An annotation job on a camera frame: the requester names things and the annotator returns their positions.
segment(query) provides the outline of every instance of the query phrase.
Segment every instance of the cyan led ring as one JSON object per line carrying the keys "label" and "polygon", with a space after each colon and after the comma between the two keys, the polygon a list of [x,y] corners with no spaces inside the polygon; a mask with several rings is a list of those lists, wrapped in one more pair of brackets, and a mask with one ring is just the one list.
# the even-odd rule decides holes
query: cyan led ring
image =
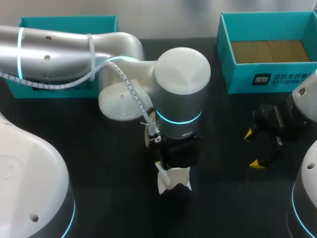
{"label": "cyan led ring", "polygon": [[115,56],[115,57],[111,57],[107,59],[106,61],[113,61],[113,60],[120,60],[120,59],[128,60],[128,61],[139,61],[138,59],[130,57],[130,56]]}
{"label": "cyan led ring", "polygon": [[302,225],[302,227],[305,229],[305,231],[312,237],[312,238],[316,238],[315,236],[313,236],[312,233],[310,233],[310,231],[308,231],[308,229],[304,226],[304,224],[302,223],[301,219],[299,218],[297,212],[296,212],[296,209],[295,209],[295,205],[294,205],[294,187],[295,187],[295,184],[293,186],[293,190],[292,190],[292,203],[293,203],[293,208],[294,208],[294,212],[295,212],[295,215],[299,221],[299,223]]}
{"label": "cyan led ring", "polygon": [[16,58],[16,61],[17,61],[16,63],[17,63],[17,68],[18,68],[18,76],[21,79],[23,79],[22,68],[21,68],[21,45],[22,45],[23,31],[24,31],[24,28],[21,27],[19,30],[19,35],[18,35],[17,58]]}
{"label": "cyan led ring", "polygon": [[66,229],[65,233],[63,234],[63,236],[62,236],[61,238],[65,238],[65,236],[67,235],[67,233],[68,233],[68,231],[69,231],[69,229],[70,229],[70,227],[71,227],[71,225],[72,225],[72,223],[73,223],[73,221],[74,221],[74,217],[75,217],[75,209],[76,209],[76,204],[75,204],[75,200],[74,200],[74,211],[73,211],[73,216],[72,216],[72,218],[71,218],[71,220],[70,220],[70,223],[69,223],[69,225],[68,225],[68,227],[67,227],[67,229]]}
{"label": "cyan led ring", "polygon": [[194,119],[191,119],[191,120],[188,120],[188,121],[172,121],[172,120],[169,120],[167,118],[165,118],[161,113],[158,112],[158,110],[156,110],[156,113],[166,122],[169,122],[171,124],[176,124],[176,125],[184,125],[184,124],[189,124],[189,123],[192,123],[193,121],[195,121],[201,114],[202,114],[203,111],[201,111],[198,116],[196,116]]}

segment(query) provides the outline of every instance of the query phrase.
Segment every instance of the brown tiles in box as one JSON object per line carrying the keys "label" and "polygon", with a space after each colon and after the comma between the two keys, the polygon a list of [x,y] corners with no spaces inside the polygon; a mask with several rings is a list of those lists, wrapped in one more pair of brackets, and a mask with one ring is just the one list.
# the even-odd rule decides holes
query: brown tiles in box
{"label": "brown tiles in box", "polygon": [[231,42],[237,63],[309,62],[301,41]]}

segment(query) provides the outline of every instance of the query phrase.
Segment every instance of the black table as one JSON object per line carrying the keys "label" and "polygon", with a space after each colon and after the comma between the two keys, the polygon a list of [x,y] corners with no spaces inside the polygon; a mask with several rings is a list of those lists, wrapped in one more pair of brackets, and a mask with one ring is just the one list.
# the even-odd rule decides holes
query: black table
{"label": "black table", "polygon": [[270,143],[246,143],[252,111],[287,94],[228,95],[214,38],[142,40],[147,60],[174,47],[190,47],[211,64],[201,119],[199,164],[189,193],[178,186],[163,196],[144,146],[139,120],[105,118],[97,99],[14,100],[0,82],[0,111],[51,143],[63,156],[74,188],[79,238],[222,237],[288,238],[286,208],[301,161],[317,128],[286,143],[284,158],[266,170],[248,167]]}

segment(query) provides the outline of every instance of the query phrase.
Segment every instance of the teal cardboard box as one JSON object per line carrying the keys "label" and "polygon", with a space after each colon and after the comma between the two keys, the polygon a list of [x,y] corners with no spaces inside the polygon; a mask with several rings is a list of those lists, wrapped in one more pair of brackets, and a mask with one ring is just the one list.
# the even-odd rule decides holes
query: teal cardboard box
{"label": "teal cardboard box", "polygon": [[[20,27],[79,34],[103,34],[119,31],[116,16],[22,17]],[[15,98],[97,98],[98,81],[87,81],[64,90],[39,90],[6,80]]]}
{"label": "teal cardboard box", "polygon": [[[270,42],[276,46],[278,41],[300,42],[308,62],[237,63],[232,43]],[[217,49],[229,94],[292,92],[317,69],[317,15],[311,11],[223,13]],[[259,52],[255,57],[267,54]]]}

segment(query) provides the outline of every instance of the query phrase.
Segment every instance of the white robotic arm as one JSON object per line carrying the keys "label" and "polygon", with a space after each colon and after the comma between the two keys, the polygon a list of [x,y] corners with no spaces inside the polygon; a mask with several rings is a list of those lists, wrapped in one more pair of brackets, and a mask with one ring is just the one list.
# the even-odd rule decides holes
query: white robotic arm
{"label": "white robotic arm", "polygon": [[[80,35],[0,26],[2,78],[62,90],[93,80],[97,71],[105,116],[146,119],[146,144],[160,151],[159,192],[178,183],[191,189],[198,119],[211,76],[201,53],[176,48],[157,61],[144,61],[140,41],[127,33]],[[1,114],[0,142],[0,237],[70,238],[75,204],[60,154]]]}
{"label": "white robotic arm", "polygon": [[[262,131],[276,138],[276,149],[283,141],[296,141],[311,123],[317,122],[317,72],[313,72],[289,97],[277,105],[262,104],[253,112],[254,125],[246,140],[252,141]],[[268,166],[274,158],[256,162]],[[317,238],[317,142],[306,153],[287,211],[287,225],[292,238]]]}

